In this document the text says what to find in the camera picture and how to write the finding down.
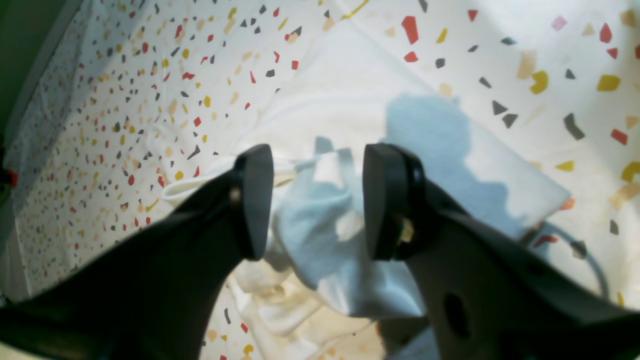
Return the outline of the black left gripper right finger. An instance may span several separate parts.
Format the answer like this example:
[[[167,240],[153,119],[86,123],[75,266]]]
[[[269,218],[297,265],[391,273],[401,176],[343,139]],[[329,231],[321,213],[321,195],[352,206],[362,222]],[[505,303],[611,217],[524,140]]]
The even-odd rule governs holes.
[[[480,223],[416,155],[365,147],[370,256],[407,265],[443,360],[634,360],[639,313],[598,299]]]

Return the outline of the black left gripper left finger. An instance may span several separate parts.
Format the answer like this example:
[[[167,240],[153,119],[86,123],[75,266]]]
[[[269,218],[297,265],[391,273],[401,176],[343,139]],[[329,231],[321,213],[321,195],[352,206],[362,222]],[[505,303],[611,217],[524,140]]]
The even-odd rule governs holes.
[[[197,360],[226,278],[265,255],[274,160],[238,155],[165,219],[1,310],[1,358]]]

